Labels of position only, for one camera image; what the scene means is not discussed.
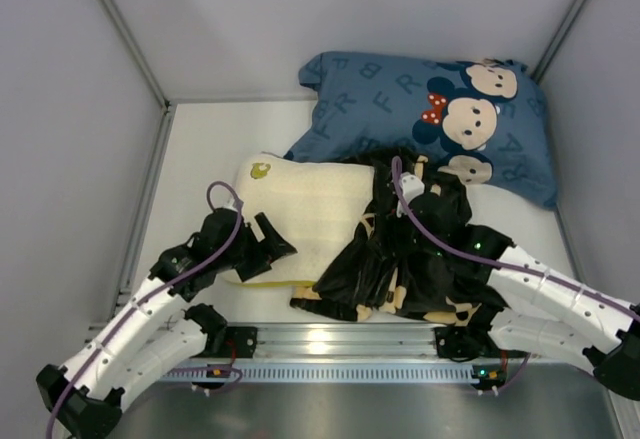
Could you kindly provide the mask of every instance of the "blue pillow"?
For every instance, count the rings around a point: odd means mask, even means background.
[[[547,102],[525,69],[514,61],[325,52],[300,69],[318,104],[311,129],[285,157],[325,162],[405,146],[465,184],[493,184],[551,208]]]

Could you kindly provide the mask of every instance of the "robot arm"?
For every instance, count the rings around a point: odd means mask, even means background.
[[[75,437],[105,437],[124,409],[150,384],[184,359],[219,347],[226,321],[213,308],[188,309],[183,320],[143,348],[171,316],[187,309],[219,272],[235,269],[242,281],[296,253],[264,214],[258,241],[240,212],[225,207],[209,214],[200,232],[164,251],[131,301],[90,344],[62,366],[46,366],[36,382],[46,407]],[[49,435],[53,423],[48,429]]]
[[[124,391],[120,398],[122,412],[181,362],[205,350],[218,351],[226,328],[227,321],[209,305],[198,304],[187,310],[184,319],[142,349],[116,381]]]
[[[498,293],[513,294],[557,318],[545,321],[509,310],[483,318],[483,334],[503,349],[541,353],[566,361],[589,373],[608,389],[640,400],[640,308],[595,291],[554,271],[512,241],[489,228],[479,231],[491,254],[478,255],[469,242],[456,249],[440,240],[420,222],[409,202],[423,194],[420,180],[402,174],[402,161],[392,161],[393,187],[398,211],[409,216],[416,229],[458,262],[467,278],[485,282]],[[471,329],[464,334],[472,335]]]
[[[547,267],[521,247],[508,247],[498,261],[543,271],[543,276],[495,268],[489,276],[489,286],[498,292],[515,294],[548,312],[588,338],[596,349],[605,354],[620,345],[619,331],[628,332],[634,322],[628,314],[608,304],[614,303],[631,311],[631,303],[606,296]],[[561,278],[578,290],[563,287],[549,280],[550,276]]]

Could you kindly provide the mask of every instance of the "gray wall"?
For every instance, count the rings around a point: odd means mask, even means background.
[[[640,0],[591,0],[543,87],[584,279],[640,301]]]
[[[117,0],[172,98],[311,96],[323,50],[535,66],[571,0]]]
[[[0,0],[0,436],[102,318],[160,108],[96,0]]]

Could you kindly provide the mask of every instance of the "red polka dot bow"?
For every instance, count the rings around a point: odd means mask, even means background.
[[[433,109],[422,113],[422,120],[429,124],[438,125],[442,121],[442,110],[447,105],[447,98],[440,94],[429,93],[429,104]]]

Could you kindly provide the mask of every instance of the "crumpled fabric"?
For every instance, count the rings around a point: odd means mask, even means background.
[[[426,156],[406,148],[368,152],[344,163],[374,168],[373,199],[363,211],[353,240],[311,287],[295,289],[290,305],[342,321],[365,321],[373,310],[439,324],[465,326],[481,304],[505,307],[486,285],[491,268],[440,250],[406,215],[397,217],[398,198],[391,160],[418,176],[425,192],[410,203],[420,222],[456,249],[497,259],[511,239],[468,224],[471,207],[458,178],[438,172]]]

